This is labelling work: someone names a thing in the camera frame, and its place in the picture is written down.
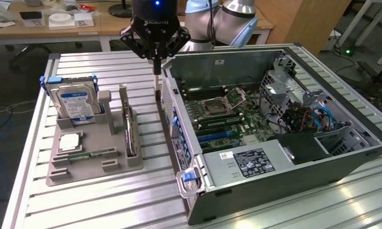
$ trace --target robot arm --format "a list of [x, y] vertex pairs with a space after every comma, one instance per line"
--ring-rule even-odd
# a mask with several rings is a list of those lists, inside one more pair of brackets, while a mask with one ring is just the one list
[[131, 26], [121, 30], [120, 40], [140, 58], [152, 63], [155, 75], [161, 74], [167, 57], [173, 57], [185, 44], [183, 51], [214, 48], [211, 16], [216, 40], [234, 47], [246, 45], [258, 23], [254, 0], [227, 0], [222, 7], [218, 0], [188, 0], [185, 27], [189, 32], [179, 25], [177, 0], [133, 0], [132, 12]]
[[153, 74], [160, 75], [161, 63], [191, 38], [179, 25], [177, 0], [133, 0], [132, 12], [131, 26], [120, 31], [120, 40], [140, 58], [149, 60]]
[[[212, 0], [214, 28], [216, 41], [240, 48], [258, 24], [254, 0], [227, 0], [223, 6]], [[181, 51], [211, 50], [210, 39], [211, 7], [208, 0], [188, 0], [185, 8], [185, 27], [191, 40]]]

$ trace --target gray robot arm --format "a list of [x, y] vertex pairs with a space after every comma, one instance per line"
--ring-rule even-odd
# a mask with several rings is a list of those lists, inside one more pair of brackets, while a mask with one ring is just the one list
[[[247, 44], [258, 24], [254, 0], [227, 0], [223, 6], [212, 0], [214, 28], [216, 41], [242, 47]], [[208, 0], [188, 0], [185, 8], [185, 27], [191, 40], [181, 51], [211, 50]]]

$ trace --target white box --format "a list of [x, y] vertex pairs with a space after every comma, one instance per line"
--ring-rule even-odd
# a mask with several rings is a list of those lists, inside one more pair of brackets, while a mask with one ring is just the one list
[[341, 33], [337, 32], [335, 30], [333, 30], [333, 32], [330, 33], [329, 41], [326, 42], [320, 51], [331, 51], [333, 47], [337, 43], [337, 40], [339, 40], [339, 37], [341, 37]]
[[56, 13], [50, 15], [48, 19], [48, 28], [49, 30], [64, 30], [76, 28], [72, 16], [65, 13]]
[[37, 12], [37, 11], [20, 12], [20, 16], [21, 16], [25, 27], [45, 25], [45, 18], [44, 18], [42, 12]]
[[75, 14], [75, 26], [76, 27], [95, 26], [92, 14], [91, 13], [76, 13]]

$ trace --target aluminum extrusion table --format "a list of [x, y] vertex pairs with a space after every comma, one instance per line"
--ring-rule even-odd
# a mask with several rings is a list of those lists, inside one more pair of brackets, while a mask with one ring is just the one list
[[[292, 44], [290, 48], [382, 130], [381, 112], [303, 48]], [[99, 77], [100, 89], [112, 90], [112, 109], [121, 107], [117, 84], [128, 85], [129, 103], [139, 114], [144, 169], [45, 185], [56, 110], [41, 89], [2, 228], [382, 228], [382, 157], [329, 186], [188, 226], [153, 99], [151, 65], [132, 52], [63, 54], [48, 61], [46, 77], [91, 73]], [[316, 90], [303, 71], [298, 70], [296, 78]]]

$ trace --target white plastic handle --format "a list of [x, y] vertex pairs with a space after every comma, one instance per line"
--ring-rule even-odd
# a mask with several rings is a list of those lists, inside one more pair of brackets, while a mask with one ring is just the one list
[[187, 168], [183, 171], [179, 171], [176, 174], [176, 180], [177, 180], [177, 189], [179, 189], [179, 194], [183, 198], [189, 198], [196, 195], [203, 190], [203, 187], [200, 187], [196, 190], [187, 191], [184, 188], [184, 182], [183, 182], [183, 175], [185, 173], [194, 172], [194, 167]]

